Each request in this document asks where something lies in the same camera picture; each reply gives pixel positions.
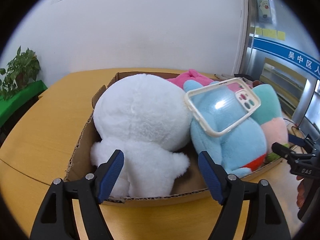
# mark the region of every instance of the stuffed animal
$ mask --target stuffed animal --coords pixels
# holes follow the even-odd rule
[[[200,87],[202,85],[193,80],[188,80],[183,85],[185,92]],[[213,115],[210,109],[215,107],[222,97],[229,104],[235,104]],[[222,125],[228,123],[229,126],[247,113],[228,87],[193,96],[192,101],[214,130],[223,130],[226,127],[221,127]],[[263,130],[250,117],[219,138],[207,135],[193,118],[190,133],[198,154],[207,151],[216,164],[222,165],[228,174],[235,174],[239,178],[259,168],[266,156],[267,143]]]
[[[112,197],[168,196],[189,159],[174,153],[190,141],[192,115],[185,92],[154,75],[137,74],[110,86],[99,98],[93,121],[102,141],[91,149],[99,166],[119,149],[124,166]]]
[[[188,72],[181,73],[179,76],[177,76],[175,78],[169,78],[167,80],[182,89],[183,89],[183,84],[187,80],[195,80],[203,86],[207,86],[210,83],[212,83],[212,79],[210,79],[204,75],[201,75],[198,71],[196,71],[194,69],[189,69]]]
[[[253,92],[260,98],[261,106],[251,115],[262,128],[267,139],[266,162],[279,158],[272,152],[271,146],[278,142],[288,146],[288,130],[282,118],[281,105],[277,93],[269,84],[254,87]]]

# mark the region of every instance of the white plush toy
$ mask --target white plush toy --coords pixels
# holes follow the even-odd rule
[[[190,140],[184,94],[163,78],[137,74],[117,81],[99,98],[93,121],[102,141],[92,146],[91,162],[99,166],[116,149],[124,153],[110,196],[168,196],[174,180],[186,172],[188,157],[173,153]]]

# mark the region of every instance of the blue gripper pad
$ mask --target blue gripper pad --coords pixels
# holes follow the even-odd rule
[[[213,162],[213,160],[211,159],[211,157],[206,151],[203,151],[203,152],[200,152],[198,156],[198,166],[202,173],[202,177],[204,178],[204,181],[207,184],[207,187],[209,188],[212,198],[218,201],[220,205],[223,204],[225,200],[225,197],[223,196],[223,189],[224,189],[223,186],[226,186],[226,180],[222,178],[222,181],[220,181],[221,178],[219,179],[215,171],[213,170],[213,167],[219,166],[219,165]]]
[[[120,150],[115,150],[107,163],[99,166],[95,172],[96,178],[96,196],[99,204],[108,199],[116,180],[124,164],[124,154]]]
[[[295,145],[298,145],[300,147],[303,147],[306,145],[306,143],[304,142],[304,139],[299,138],[297,136],[294,136],[292,134],[288,134],[288,141],[291,143],[294,143]]]

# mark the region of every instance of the pink fabric patch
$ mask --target pink fabric patch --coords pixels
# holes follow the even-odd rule
[[[262,124],[261,128],[267,139],[267,154],[272,152],[271,146],[273,143],[288,143],[287,126],[281,117],[273,118],[271,121]]]
[[[182,89],[183,89],[183,84],[187,80],[195,80],[203,86],[207,86],[213,82],[212,79],[210,79],[204,75],[201,75],[198,71],[196,71],[194,69],[189,69],[188,72],[182,73],[179,76],[177,76],[176,78],[169,78],[167,80]]]
[[[236,83],[236,82],[227,85],[227,87],[228,87],[231,91],[233,91],[233,92],[237,92],[237,91],[239,91],[239,90],[242,89],[241,87],[239,87],[239,84]]]

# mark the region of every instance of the yellow sticky note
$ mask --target yellow sticky note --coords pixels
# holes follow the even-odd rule
[[[277,31],[276,30],[269,30],[269,37],[270,38],[277,38]]]
[[[256,35],[262,35],[262,28],[256,27]]]
[[[278,40],[284,41],[285,40],[285,32],[278,31],[277,38],[278,38]]]
[[[262,28],[262,35],[265,37],[269,37],[269,29]]]
[[[277,31],[262,28],[262,35],[269,38],[277,38]]]

